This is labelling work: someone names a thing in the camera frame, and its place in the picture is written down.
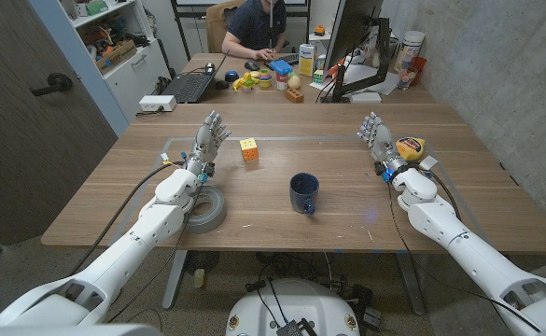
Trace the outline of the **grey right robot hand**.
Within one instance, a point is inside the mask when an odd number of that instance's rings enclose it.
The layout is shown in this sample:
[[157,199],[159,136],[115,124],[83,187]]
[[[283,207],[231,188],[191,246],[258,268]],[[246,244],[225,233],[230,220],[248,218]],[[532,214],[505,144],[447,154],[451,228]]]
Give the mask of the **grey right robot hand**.
[[374,112],[364,118],[357,137],[367,144],[376,174],[381,175],[386,182],[391,182],[398,174],[408,170],[409,165],[400,156],[392,133]]

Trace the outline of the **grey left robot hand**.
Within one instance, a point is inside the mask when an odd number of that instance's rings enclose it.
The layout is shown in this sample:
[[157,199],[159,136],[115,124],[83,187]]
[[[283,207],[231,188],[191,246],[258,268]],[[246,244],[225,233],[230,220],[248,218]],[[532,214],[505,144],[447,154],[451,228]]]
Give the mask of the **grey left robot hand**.
[[220,145],[231,135],[231,131],[226,132],[226,126],[221,122],[222,116],[212,110],[195,135],[186,167],[195,175],[200,175],[214,162]]

